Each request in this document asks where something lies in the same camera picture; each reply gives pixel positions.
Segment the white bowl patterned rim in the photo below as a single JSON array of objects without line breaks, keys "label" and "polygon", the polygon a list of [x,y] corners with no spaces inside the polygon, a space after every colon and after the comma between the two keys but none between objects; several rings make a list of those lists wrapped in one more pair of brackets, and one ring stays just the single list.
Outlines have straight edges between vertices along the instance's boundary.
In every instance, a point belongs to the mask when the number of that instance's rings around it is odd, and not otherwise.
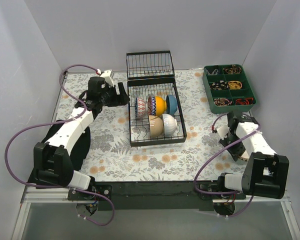
[{"label": "white bowl patterned rim", "polygon": [[247,162],[249,160],[249,155],[248,155],[248,152],[245,151],[241,156],[238,156],[238,159],[239,160],[242,160],[244,162]]}]

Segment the blue patterned bowl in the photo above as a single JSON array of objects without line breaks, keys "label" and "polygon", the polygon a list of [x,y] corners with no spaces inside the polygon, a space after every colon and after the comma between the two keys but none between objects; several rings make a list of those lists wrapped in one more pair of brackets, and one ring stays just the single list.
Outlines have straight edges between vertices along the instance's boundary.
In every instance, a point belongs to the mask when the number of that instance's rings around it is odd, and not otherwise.
[{"label": "blue patterned bowl", "polygon": [[135,117],[137,119],[141,119],[148,112],[148,105],[142,98],[136,97],[134,110],[135,110]]}]

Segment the red patterned bowl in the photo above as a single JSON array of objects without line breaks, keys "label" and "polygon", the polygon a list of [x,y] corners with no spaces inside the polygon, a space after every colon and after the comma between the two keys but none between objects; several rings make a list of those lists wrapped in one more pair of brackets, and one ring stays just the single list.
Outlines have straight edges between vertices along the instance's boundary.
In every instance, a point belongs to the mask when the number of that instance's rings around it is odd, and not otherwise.
[{"label": "red patterned bowl", "polygon": [[149,96],[147,100],[147,113],[148,115],[156,115],[156,97]]}]

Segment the black wire dish rack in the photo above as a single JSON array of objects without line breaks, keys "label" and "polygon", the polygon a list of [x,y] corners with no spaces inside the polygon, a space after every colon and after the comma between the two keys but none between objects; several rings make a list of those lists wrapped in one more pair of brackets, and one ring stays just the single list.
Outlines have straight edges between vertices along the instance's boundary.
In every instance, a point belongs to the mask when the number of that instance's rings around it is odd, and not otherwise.
[{"label": "black wire dish rack", "polygon": [[187,131],[171,52],[129,52],[126,74],[131,146],[185,142]]}]

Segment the yellow bowl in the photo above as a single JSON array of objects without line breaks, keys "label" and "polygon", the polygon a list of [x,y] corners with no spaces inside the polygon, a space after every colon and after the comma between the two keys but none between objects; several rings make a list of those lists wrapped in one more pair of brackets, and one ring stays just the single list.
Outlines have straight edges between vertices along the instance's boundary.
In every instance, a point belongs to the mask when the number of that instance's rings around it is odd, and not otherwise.
[{"label": "yellow bowl", "polygon": [[167,110],[167,103],[160,96],[155,96],[155,99],[156,99],[156,116],[159,117]]}]

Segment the blue ceramic bowl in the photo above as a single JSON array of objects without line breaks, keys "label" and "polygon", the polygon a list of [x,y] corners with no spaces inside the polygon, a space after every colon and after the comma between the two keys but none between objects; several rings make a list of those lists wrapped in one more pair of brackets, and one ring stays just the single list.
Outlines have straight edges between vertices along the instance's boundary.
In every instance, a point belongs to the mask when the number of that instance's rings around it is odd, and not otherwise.
[{"label": "blue ceramic bowl", "polygon": [[177,99],[173,95],[168,94],[166,96],[165,101],[166,101],[166,113],[173,116],[178,110]]}]

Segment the plain white bowl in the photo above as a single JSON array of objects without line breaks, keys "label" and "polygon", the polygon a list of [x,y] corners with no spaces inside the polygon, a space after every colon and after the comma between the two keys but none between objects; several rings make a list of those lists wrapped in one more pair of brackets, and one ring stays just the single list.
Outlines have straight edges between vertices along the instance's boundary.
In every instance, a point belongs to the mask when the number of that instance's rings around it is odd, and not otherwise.
[{"label": "plain white bowl", "polygon": [[164,129],[164,136],[171,137],[174,132],[177,130],[178,123],[177,120],[170,114],[164,113],[162,114],[163,120],[163,129]]}]

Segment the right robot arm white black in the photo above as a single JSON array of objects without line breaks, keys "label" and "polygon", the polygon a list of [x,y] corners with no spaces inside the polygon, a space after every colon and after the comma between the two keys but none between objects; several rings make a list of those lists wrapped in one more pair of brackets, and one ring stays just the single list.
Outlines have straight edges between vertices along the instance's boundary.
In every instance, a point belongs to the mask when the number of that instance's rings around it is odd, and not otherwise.
[{"label": "right robot arm white black", "polygon": [[234,161],[246,160],[242,174],[222,173],[217,179],[216,192],[227,199],[235,191],[245,195],[281,199],[286,190],[289,160],[277,154],[260,132],[257,120],[242,112],[227,113],[227,125],[216,129],[219,143]]}]

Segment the brown floral bands in tray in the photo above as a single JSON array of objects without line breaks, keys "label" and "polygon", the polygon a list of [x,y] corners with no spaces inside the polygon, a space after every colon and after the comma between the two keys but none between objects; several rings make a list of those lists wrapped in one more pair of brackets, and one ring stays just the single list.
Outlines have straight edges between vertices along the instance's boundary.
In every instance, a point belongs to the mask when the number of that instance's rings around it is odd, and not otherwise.
[{"label": "brown floral bands in tray", "polygon": [[228,98],[214,98],[213,103],[218,107],[226,107],[231,106],[233,102]]}]

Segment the red bands in tray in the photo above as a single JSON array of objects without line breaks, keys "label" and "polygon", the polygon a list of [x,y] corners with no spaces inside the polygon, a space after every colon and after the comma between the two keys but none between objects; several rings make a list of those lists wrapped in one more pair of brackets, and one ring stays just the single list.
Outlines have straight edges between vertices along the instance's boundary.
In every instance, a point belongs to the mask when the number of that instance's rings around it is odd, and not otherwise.
[{"label": "red bands in tray", "polygon": [[238,98],[235,100],[236,105],[253,105],[254,104],[254,98],[253,97],[247,97],[247,98]]}]

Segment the black cloth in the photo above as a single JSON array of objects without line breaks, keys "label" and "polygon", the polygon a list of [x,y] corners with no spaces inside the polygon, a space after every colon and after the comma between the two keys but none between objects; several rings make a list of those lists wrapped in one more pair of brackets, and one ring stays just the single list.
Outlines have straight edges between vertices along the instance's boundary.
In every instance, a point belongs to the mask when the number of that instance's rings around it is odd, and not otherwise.
[{"label": "black cloth", "polygon": [[[64,124],[54,124],[52,125],[46,136],[42,139],[42,143],[45,143],[49,138],[51,138]],[[90,128],[87,127],[85,129],[85,133],[83,133],[79,139],[76,141],[75,145],[73,146],[70,159],[72,162],[73,169],[75,171],[79,171],[82,168],[82,164],[84,159],[86,159],[88,152],[90,150],[91,145],[91,131]]]}]

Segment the green compartment organizer tray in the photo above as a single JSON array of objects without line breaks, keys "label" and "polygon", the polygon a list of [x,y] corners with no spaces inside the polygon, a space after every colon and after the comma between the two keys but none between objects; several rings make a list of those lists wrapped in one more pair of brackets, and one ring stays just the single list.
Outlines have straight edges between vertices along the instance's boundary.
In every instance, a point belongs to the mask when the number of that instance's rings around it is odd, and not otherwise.
[{"label": "green compartment organizer tray", "polygon": [[253,88],[240,64],[206,65],[202,81],[213,114],[249,112],[257,104]]}]

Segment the black front base bar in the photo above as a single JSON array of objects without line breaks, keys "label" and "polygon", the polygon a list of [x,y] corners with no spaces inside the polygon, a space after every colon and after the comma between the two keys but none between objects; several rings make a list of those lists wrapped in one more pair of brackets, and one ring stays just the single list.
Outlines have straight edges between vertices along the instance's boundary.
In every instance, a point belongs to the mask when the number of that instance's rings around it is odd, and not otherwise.
[{"label": "black front base bar", "polygon": [[197,192],[192,181],[113,181],[94,185],[116,210],[214,210],[212,199]]}]

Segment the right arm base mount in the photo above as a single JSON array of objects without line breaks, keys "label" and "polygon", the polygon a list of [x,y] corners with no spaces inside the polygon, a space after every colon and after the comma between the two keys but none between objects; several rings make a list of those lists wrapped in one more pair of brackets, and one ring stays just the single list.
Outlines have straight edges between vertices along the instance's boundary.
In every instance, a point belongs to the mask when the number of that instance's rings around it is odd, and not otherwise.
[{"label": "right arm base mount", "polygon": [[216,182],[200,184],[199,189],[205,192],[200,193],[201,199],[212,204],[212,210],[198,210],[197,212],[200,214],[229,219],[241,213],[245,208],[244,206],[242,209],[236,209],[235,205],[236,201],[247,199],[243,193],[222,193]]}]

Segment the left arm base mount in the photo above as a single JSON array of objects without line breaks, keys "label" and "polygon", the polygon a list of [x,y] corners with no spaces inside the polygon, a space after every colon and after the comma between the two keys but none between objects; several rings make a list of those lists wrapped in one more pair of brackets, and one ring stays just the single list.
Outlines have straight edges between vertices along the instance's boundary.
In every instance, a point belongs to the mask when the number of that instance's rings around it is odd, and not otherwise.
[{"label": "left arm base mount", "polygon": [[[96,184],[90,191],[111,200],[113,187],[111,184]],[[76,189],[68,191],[67,200],[76,203],[80,215],[91,217],[98,211],[112,211],[111,204],[103,197],[87,194]]]}]

